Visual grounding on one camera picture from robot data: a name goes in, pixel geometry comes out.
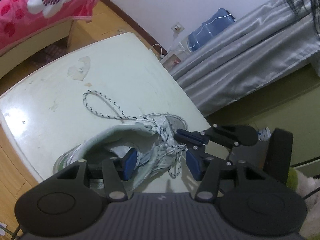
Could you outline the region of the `white black speckled shoelace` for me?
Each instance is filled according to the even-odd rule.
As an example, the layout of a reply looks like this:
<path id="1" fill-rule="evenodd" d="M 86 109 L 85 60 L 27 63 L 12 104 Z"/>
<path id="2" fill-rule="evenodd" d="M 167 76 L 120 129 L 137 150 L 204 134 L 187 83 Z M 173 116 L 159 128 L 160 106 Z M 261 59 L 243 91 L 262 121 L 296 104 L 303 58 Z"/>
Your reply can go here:
<path id="1" fill-rule="evenodd" d="M 118 111 L 119 115 L 108 115 L 96 111 L 87 102 L 87 96 L 94 95 L 106 101 L 111 107 Z M 125 115 L 121 107 L 111 98 L 97 90 L 88 90 L 83 94 L 84 106 L 95 116 L 104 119 L 121 120 L 124 123 L 117 126 L 140 135 L 150 135 L 157 140 L 147 146 L 146 140 L 142 140 L 143 150 L 133 143 L 137 151 L 135 169 L 142 179 L 154 176 L 159 172 L 168 171 L 171 178 L 175 179 L 181 172 L 181 157 L 186 146 L 174 139 L 178 129 L 186 130 L 187 123 L 180 116 L 172 114 L 149 114 L 140 116 Z"/>

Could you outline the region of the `white mint sneaker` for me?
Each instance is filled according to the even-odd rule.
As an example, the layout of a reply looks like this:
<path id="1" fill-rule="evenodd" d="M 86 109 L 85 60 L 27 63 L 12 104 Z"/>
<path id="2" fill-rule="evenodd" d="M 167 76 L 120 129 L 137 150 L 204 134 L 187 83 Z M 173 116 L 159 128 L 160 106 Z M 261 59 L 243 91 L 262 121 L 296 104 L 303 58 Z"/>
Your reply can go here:
<path id="1" fill-rule="evenodd" d="M 94 137 L 86 140 L 81 145 L 76 146 L 70 151 L 61 155 L 53 166 L 53 173 L 57 173 L 68 165 L 80 160 L 85 159 L 88 164 L 99 165 L 106 158 L 107 151 L 115 153 L 119 157 L 123 157 L 130 148 L 133 148 L 133 143 L 137 143 L 138 147 L 146 150 L 145 146 L 142 146 L 142 140 L 146 140 L 147 146 L 156 142 L 155 137 L 150 135 L 140 135 L 135 132 L 128 131 L 127 129 L 118 129 L 117 126 L 112 126 Z M 157 175 L 162 175 L 165 172 L 159 172 Z M 138 175 L 138 170 L 135 169 L 132 178 L 125 182 L 125 190 L 127 192 L 135 190 L 141 183 L 154 177 L 148 177 L 142 179 Z"/>

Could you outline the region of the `black tracker box green light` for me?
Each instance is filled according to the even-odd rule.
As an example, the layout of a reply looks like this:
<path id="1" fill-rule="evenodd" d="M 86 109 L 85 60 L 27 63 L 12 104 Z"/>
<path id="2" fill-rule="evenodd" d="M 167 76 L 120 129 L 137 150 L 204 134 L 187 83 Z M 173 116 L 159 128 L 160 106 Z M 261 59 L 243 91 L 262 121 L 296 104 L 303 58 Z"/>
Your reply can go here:
<path id="1" fill-rule="evenodd" d="M 269 139 L 263 171 L 286 184 L 292 155 L 293 134 L 276 128 Z"/>

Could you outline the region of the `white water dispenser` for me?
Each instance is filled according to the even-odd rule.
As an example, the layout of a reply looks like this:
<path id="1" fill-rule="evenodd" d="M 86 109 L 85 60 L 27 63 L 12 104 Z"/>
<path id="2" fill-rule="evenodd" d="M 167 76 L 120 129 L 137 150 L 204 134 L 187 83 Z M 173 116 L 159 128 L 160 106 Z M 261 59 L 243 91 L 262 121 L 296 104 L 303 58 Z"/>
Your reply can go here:
<path id="1" fill-rule="evenodd" d="M 162 66 L 170 72 L 176 65 L 185 60 L 191 53 L 191 49 L 189 48 L 188 43 L 189 38 L 185 37 L 182 41 L 180 41 L 176 47 L 170 49 L 160 60 Z"/>

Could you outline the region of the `grey curtain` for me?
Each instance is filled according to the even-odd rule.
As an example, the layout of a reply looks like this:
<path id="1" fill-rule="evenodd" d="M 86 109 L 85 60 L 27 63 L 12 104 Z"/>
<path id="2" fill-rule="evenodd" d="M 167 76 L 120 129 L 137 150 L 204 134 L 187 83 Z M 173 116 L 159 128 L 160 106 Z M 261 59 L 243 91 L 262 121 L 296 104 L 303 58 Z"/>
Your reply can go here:
<path id="1" fill-rule="evenodd" d="M 170 74 L 203 115 L 306 66 L 319 71 L 319 36 L 311 4 L 295 15 L 270 0 L 190 54 Z"/>

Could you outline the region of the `blue water bottle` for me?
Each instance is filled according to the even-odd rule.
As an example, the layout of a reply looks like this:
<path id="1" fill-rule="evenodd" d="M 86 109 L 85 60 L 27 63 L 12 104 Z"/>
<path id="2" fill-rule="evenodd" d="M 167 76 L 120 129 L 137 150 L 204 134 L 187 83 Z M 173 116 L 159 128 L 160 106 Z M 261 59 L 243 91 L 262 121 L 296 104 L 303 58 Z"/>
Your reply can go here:
<path id="1" fill-rule="evenodd" d="M 226 9 L 220 8 L 207 21 L 188 36 L 189 49 L 194 52 L 212 38 L 224 31 L 235 22 L 234 16 Z"/>

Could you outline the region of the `dark red slippers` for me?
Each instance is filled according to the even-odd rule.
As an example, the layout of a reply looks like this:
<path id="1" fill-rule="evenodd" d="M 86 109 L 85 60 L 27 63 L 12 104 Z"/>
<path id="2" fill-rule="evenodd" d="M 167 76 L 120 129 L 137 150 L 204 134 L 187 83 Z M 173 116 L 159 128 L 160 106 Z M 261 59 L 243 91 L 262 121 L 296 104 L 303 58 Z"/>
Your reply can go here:
<path id="1" fill-rule="evenodd" d="M 67 53 L 67 45 L 65 43 L 54 43 L 43 48 L 31 57 L 36 64 L 48 64 Z"/>

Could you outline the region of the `white wall socket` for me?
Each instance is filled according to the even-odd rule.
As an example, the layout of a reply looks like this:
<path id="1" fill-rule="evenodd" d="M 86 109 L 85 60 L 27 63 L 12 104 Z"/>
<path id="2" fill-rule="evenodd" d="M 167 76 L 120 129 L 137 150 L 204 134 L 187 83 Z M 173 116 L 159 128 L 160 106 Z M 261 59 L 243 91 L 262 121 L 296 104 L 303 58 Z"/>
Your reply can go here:
<path id="1" fill-rule="evenodd" d="M 173 33 L 175 34 L 179 34 L 180 32 L 182 32 L 184 30 L 184 26 L 181 25 L 180 23 L 175 23 L 173 26 L 172 26 L 172 31 Z"/>

